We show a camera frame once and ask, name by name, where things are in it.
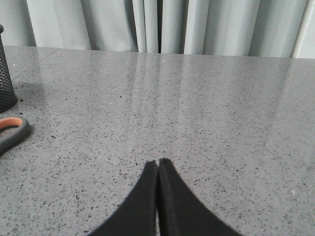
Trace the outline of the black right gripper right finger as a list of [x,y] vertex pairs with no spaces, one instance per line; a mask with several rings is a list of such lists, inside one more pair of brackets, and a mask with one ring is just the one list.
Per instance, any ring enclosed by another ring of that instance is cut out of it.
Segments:
[[157,210],[162,236],[239,236],[191,192],[169,159],[158,167]]

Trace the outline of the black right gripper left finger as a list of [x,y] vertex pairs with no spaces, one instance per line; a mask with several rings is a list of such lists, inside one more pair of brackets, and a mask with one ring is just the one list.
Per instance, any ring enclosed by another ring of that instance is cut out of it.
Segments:
[[154,236],[158,167],[146,162],[136,185],[117,210],[91,236]]

